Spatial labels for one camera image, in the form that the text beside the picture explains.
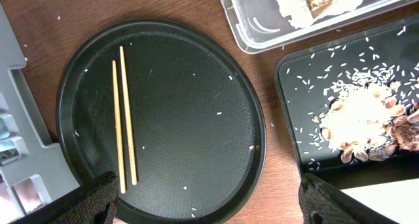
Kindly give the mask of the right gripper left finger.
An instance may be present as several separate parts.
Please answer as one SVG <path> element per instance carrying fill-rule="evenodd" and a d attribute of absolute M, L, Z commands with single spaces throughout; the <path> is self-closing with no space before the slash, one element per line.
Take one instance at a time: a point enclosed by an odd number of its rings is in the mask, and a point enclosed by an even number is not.
<path fill-rule="evenodd" d="M 12 224 L 112 223 L 118 192 L 118 178 L 108 171 Z"/>

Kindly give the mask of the wooden chopstick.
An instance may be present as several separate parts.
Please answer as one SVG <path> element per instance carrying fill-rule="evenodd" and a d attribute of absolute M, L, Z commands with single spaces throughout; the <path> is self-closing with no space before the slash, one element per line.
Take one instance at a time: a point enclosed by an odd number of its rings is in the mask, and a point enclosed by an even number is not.
<path fill-rule="evenodd" d="M 131 118 L 131 110 L 130 110 L 130 97 L 129 97 L 129 90 L 128 90 L 128 80 L 127 80 L 127 73 L 126 73 L 124 47 L 120 46 L 119 51 L 120 51 L 120 68 L 121 68 L 121 77 L 122 77 L 122 91 L 123 91 L 123 98 L 124 98 L 124 112 L 125 112 L 126 133 L 127 133 L 127 140 L 128 140 L 128 153 L 129 153 L 129 161 L 130 161 L 131 180 L 132 180 L 132 185 L 137 185 L 136 157 L 135 157 L 135 149 L 134 149 L 134 136 L 132 132 L 132 118 Z"/>
<path fill-rule="evenodd" d="M 112 74 L 113 74 L 113 97 L 114 97 L 114 108 L 115 108 L 115 131 L 117 138 L 117 157 L 118 157 L 118 176 L 120 182 L 120 192 L 126 193 L 126 180 L 125 180 L 125 169 L 124 169 L 124 152 L 122 142 L 122 128 L 120 119 L 120 104 L 118 94 L 118 77 L 117 77 L 117 63 L 115 60 L 112 61 Z"/>

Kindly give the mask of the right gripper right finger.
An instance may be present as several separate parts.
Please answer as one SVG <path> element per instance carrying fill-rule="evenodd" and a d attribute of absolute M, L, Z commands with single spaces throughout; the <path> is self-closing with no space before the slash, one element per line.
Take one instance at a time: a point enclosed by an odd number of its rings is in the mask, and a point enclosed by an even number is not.
<path fill-rule="evenodd" d="M 301 178 L 299 206 L 304 224 L 394 222 L 310 173 Z"/>

